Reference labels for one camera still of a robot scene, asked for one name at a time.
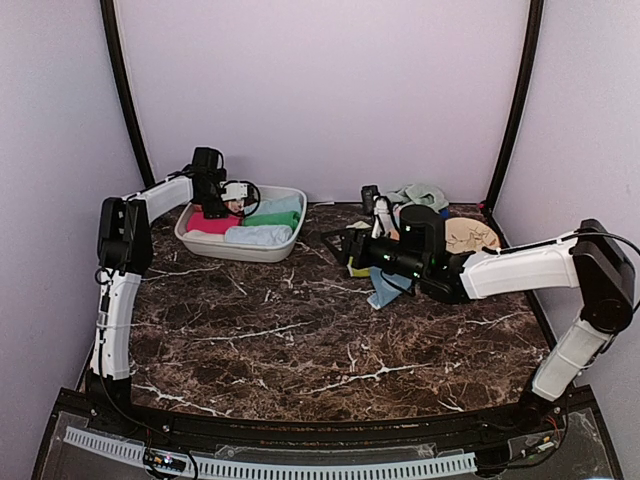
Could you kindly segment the orange bunny towel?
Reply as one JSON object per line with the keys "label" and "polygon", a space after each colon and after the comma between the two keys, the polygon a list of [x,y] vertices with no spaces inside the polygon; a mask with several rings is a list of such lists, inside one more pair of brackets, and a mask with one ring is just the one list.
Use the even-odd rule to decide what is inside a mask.
{"label": "orange bunny towel", "polygon": [[231,215],[243,218],[245,216],[245,201],[243,199],[229,200],[225,202],[226,209]]}

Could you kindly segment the blue polka dot towel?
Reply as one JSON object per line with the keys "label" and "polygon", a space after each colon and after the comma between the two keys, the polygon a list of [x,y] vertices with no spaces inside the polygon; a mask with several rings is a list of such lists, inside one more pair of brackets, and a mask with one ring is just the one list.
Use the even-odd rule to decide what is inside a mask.
{"label": "blue polka dot towel", "polygon": [[409,278],[384,273],[377,267],[370,267],[369,273],[374,292],[367,298],[367,302],[376,310],[385,307],[405,291],[409,291],[412,285]]}

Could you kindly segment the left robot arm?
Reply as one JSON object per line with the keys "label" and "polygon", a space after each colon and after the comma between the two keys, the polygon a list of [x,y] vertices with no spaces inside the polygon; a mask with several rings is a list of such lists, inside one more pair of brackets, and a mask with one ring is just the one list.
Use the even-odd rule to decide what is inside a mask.
{"label": "left robot arm", "polygon": [[95,343],[86,388],[109,397],[101,417],[120,436],[141,427],[140,412],[130,397],[129,338],[136,294],[151,266],[154,220],[179,205],[201,206],[209,215],[223,212],[222,184],[226,181],[224,155],[197,147],[190,164],[158,183],[122,197],[109,197],[101,207],[97,241],[100,286]]}

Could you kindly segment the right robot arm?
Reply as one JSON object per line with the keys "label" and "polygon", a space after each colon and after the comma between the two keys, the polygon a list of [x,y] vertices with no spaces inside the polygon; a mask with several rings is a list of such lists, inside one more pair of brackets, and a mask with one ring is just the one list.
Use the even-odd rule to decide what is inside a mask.
{"label": "right robot arm", "polygon": [[393,239],[378,227],[344,228],[321,239],[340,264],[399,275],[447,304],[546,288],[580,290],[583,305],[577,318],[538,367],[527,398],[511,410],[510,424],[521,434],[547,420],[548,404],[631,324],[639,307],[634,266],[618,246],[622,239],[595,219],[534,244],[450,253],[444,218],[428,207],[410,205],[400,212],[398,234]]}

